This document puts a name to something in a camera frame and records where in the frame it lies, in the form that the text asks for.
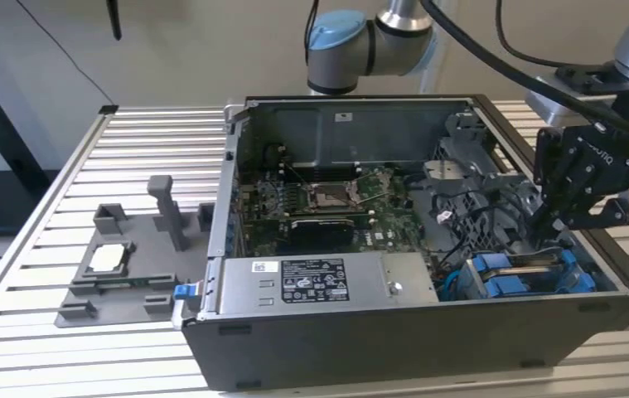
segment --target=motherboard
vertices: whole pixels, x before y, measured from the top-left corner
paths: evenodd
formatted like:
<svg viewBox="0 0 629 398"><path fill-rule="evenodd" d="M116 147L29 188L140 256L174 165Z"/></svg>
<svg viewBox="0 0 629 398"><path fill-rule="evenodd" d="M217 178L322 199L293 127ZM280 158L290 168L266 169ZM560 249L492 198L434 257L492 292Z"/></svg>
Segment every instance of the motherboard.
<svg viewBox="0 0 629 398"><path fill-rule="evenodd" d="M282 171L241 186L248 256L428 251L397 169L356 167L353 178L320 182L302 170Z"/></svg>

